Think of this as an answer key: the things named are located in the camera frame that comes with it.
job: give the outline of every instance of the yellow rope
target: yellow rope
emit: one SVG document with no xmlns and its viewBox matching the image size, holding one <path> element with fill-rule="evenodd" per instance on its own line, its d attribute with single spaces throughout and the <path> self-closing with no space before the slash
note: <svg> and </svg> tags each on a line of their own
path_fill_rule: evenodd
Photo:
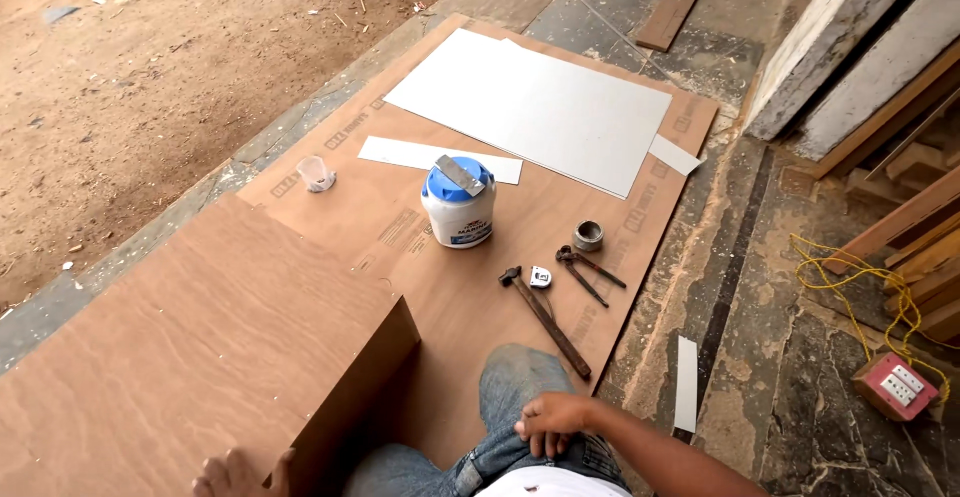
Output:
<svg viewBox="0 0 960 497">
<path fill-rule="evenodd" d="M 833 255 L 835 252 L 839 252 L 843 254 L 846 258 L 810 257 L 810 253 L 801 249 L 797 245 L 797 241 L 803 242 L 813 248 L 830 251 L 831 255 Z M 870 263 L 868 263 L 866 260 L 863 260 L 860 257 L 853 256 L 843 251 L 842 249 L 820 245 L 818 243 L 814 243 L 814 242 L 811 242 L 810 240 L 804 239 L 794 233 L 790 234 L 790 245 L 793 247 L 794 251 L 799 253 L 804 258 L 804 261 L 798 264 L 797 269 L 794 270 L 794 275 L 797 276 L 797 280 L 799 280 L 799 282 L 802 283 L 803 286 L 807 288 L 828 288 L 832 290 L 838 297 L 840 297 L 840 300 L 843 301 L 844 307 L 846 307 L 846 314 L 849 315 L 849 319 L 853 322 L 853 327 L 856 329 L 857 334 L 859 334 L 860 336 L 860 342 L 863 343 L 863 353 L 867 356 L 867 361 L 870 361 L 870 358 L 871 358 L 870 347 L 867 344 L 867 336 L 864 335 L 863 330 L 860 329 L 860 323 L 858 323 L 857 318 L 854 316 L 854 309 L 851 307 L 850 301 L 847 300 L 847 297 L 844 296 L 842 292 L 840 292 L 839 287 L 846 283 L 852 282 L 853 280 L 859 278 L 864 274 L 873 274 L 875 276 L 883 278 L 884 280 L 889 280 L 894 285 L 894 288 L 896 288 L 896 291 L 899 293 L 899 296 L 897 297 L 897 302 L 896 302 L 897 314 L 893 322 L 890 323 L 890 326 L 887 327 L 887 330 L 883 332 L 883 339 L 884 341 L 886 341 L 887 346 L 890 347 L 891 351 L 893 351 L 894 353 L 902 357 L 911 366 L 916 362 L 924 367 L 930 368 L 931 370 L 935 371 L 937 375 L 940 376 L 940 379 L 942 380 L 942 384 L 940 385 L 940 396 L 942 399 L 940 401 L 941 403 L 945 404 L 947 402 L 947 399 L 951 396 L 950 379 L 947 378 L 947 375 L 945 375 L 943 371 L 937 369 L 936 367 L 933 367 L 932 365 L 922 360 L 919 360 L 913 356 L 910 356 L 910 347 L 907 344 L 907 341 L 909 340 L 910 335 L 916 331 L 920 335 L 923 335 L 924 337 L 926 337 L 930 341 L 933 341 L 934 343 L 937 343 L 938 345 L 943 345 L 944 347 L 949 347 L 951 349 L 960 349 L 960 347 L 954 347 L 954 345 L 949 345 L 946 343 L 942 343 L 941 341 L 937 341 L 936 339 L 932 339 L 928 335 L 926 335 L 923 331 L 919 330 L 920 321 L 921 321 L 920 310 L 917 308 L 916 304 L 913 303 L 913 299 L 910 297 L 910 287 L 906 284 L 906 281 L 904 280 L 904 278 L 900 274 L 897 274 L 896 272 L 891 272 L 890 270 L 885 270 L 883 268 L 874 268 L 873 266 L 870 266 Z M 828 260 L 837 260 L 839 262 L 843 262 L 844 264 L 847 264 L 850 267 L 854 268 L 856 270 L 856 273 L 839 282 L 832 282 L 830 279 L 828 279 L 827 272 L 825 272 L 824 268 L 822 267 L 822 263 Z M 817 272 L 820 273 L 820 277 L 823 279 L 822 284 L 814 284 L 814 283 L 808 282 L 803 277 L 801 277 L 801 270 L 803 270 L 804 267 L 806 266 L 810 266 L 811 264 L 815 266 L 817 268 Z M 907 318 L 908 311 L 912 311 L 913 314 L 917 316 L 917 319 L 915 322 L 910 322 L 910 319 Z M 906 322 L 906 324 L 910 325 L 910 330 L 903 335 L 903 340 L 900 341 L 900 346 L 898 348 L 898 347 L 895 347 L 893 342 L 890 340 L 890 332 L 893 331 L 894 326 L 896 326 L 897 323 L 900 322 L 901 320 Z"/>
</svg>

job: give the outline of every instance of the jeans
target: jeans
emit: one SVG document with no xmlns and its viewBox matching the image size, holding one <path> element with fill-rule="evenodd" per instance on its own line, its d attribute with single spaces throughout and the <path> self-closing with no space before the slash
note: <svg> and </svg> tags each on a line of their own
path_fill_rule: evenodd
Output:
<svg viewBox="0 0 960 497">
<path fill-rule="evenodd" d="M 541 392 L 573 392 L 573 384 L 556 356 L 502 345 L 486 358 L 480 377 L 480 417 L 486 436 L 450 469 L 441 471 L 422 453 L 389 444 L 368 455 L 350 476 L 346 497 L 470 497 L 505 473 L 533 465 L 550 465 L 602 478 L 628 492 L 610 447 L 600 436 L 577 433 L 563 454 L 553 459 L 530 454 L 514 423 L 522 406 Z"/>
</svg>

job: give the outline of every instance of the stone floor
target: stone floor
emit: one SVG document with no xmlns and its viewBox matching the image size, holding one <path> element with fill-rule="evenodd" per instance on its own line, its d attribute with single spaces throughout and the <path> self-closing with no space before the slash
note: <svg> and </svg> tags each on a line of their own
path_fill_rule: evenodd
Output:
<svg viewBox="0 0 960 497">
<path fill-rule="evenodd" d="M 944 409 L 940 422 L 924 415 L 895 424 L 865 404 L 850 384 L 864 351 L 843 306 L 826 291 L 805 290 L 794 276 L 800 259 L 790 233 L 840 245 L 876 218 L 848 208 L 839 184 L 815 182 L 796 159 L 738 135 L 739 109 L 757 68 L 808 1 L 699 0 L 670 52 L 646 61 L 618 31 L 642 24 L 658 0 L 441 0 L 270 124 L 98 265 L 77 277 L 64 272 L 0 320 L 0 371 L 220 193 L 246 184 L 447 15 L 461 12 L 721 104 L 703 164 L 687 183 L 599 396 L 672 430 L 676 337 L 683 335 L 701 345 L 702 404 L 696 434 L 676 436 L 771 493 L 960 494 L 955 408 Z M 872 327 L 869 347 L 885 348 L 877 282 L 846 292 L 856 316 Z M 955 352 L 914 343 L 917 356 L 942 360 L 956 373 Z M 650 494 L 628 475 L 637 495 Z"/>
</svg>

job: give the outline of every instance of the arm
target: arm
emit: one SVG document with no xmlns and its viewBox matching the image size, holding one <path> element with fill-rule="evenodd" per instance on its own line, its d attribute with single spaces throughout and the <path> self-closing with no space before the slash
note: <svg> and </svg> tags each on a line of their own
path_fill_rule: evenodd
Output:
<svg viewBox="0 0 960 497">
<path fill-rule="evenodd" d="M 534 455 L 540 455 L 544 447 L 550 456 L 562 452 L 566 434 L 602 434 L 660 495 L 767 495 L 713 457 L 594 398 L 561 392 L 540 394 L 523 406 L 522 418 L 514 428 L 520 438 L 530 439 Z"/>
</svg>

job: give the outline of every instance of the dirt ground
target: dirt ground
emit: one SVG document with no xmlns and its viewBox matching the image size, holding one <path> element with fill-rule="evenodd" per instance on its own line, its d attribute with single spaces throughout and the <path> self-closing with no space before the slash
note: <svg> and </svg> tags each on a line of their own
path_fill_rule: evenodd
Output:
<svg viewBox="0 0 960 497">
<path fill-rule="evenodd" d="M 0 311 L 94 263 L 437 0 L 99 1 L 0 0 Z M 63 6 L 79 9 L 48 25 Z"/>
</svg>

